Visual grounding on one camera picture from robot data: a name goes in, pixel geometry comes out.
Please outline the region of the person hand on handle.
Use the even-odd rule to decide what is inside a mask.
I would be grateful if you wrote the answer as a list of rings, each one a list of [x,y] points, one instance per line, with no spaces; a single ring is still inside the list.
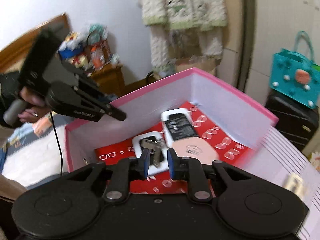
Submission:
[[[21,98],[27,102],[26,109],[18,115],[22,123],[35,123],[50,112],[43,99],[27,87],[20,91]]]

